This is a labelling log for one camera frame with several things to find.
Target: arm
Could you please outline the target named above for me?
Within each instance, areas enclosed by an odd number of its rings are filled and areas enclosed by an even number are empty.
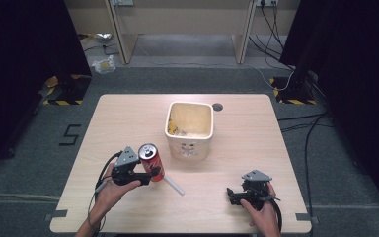
[[[273,186],[270,183],[267,184],[269,188],[269,193],[275,197],[276,194],[275,190],[273,189]],[[244,199],[241,199],[241,205],[251,215],[253,219],[250,225],[256,225],[260,230],[261,234],[263,234],[265,237],[280,236],[276,213],[273,209],[272,204],[269,201],[264,203],[264,206],[260,211],[255,210],[251,206],[251,204]]]
[[[111,163],[104,177],[111,175],[113,167],[114,164]],[[75,236],[93,236],[100,226],[101,220],[111,208],[115,206],[127,192],[140,186],[140,181],[133,181],[124,186],[118,186],[111,178],[105,178],[105,182],[107,183],[98,193],[94,206]]]

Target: coca-cola can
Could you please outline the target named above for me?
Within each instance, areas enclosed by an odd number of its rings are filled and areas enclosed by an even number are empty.
[[[138,149],[138,157],[146,173],[152,173],[153,170],[159,170],[156,176],[152,176],[153,182],[158,182],[165,176],[165,170],[159,156],[158,148],[152,143],[146,143]]]

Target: table top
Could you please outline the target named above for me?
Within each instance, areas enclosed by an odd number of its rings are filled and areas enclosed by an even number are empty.
[[[174,101],[219,103],[208,157],[199,162],[173,158],[165,122]],[[310,221],[297,220],[307,209],[267,95],[162,94],[103,95],[95,109],[53,217],[53,232],[76,232],[87,217],[95,183],[108,159],[126,146],[137,153],[144,143],[158,147],[166,175],[185,191],[179,195],[166,181],[150,182],[127,193],[107,214],[107,233],[258,233],[250,216],[231,205],[226,188],[243,191],[242,176],[252,170],[272,177],[282,212],[283,233],[306,233]],[[137,165],[135,172],[144,172]]]

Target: electrical outlet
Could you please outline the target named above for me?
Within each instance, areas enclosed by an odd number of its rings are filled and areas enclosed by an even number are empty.
[[[133,6],[133,0],[112,0],[114,6]]]
[[[261,1],[262,0],[257,0],[257,7],[261,7]],[[278,6],[278,0],[264,0],[264,1],[265,1],[264,7]]]

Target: white straw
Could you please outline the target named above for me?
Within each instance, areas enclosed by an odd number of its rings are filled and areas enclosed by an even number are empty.
[[[164,180],[166,181],[166,182],[168,182],[168,184],[172,187],[172,188],[174,188],[177,192],[178,192],[178,194],[180,194],[181,196],[183,196],[186,192],[183,190],[183,189],[181,189],[181,187],[179,187],[178,185],[177,185],[177,183],[175,183],[169,176],[167,176],[167,175],[165,175],[164,176]]]

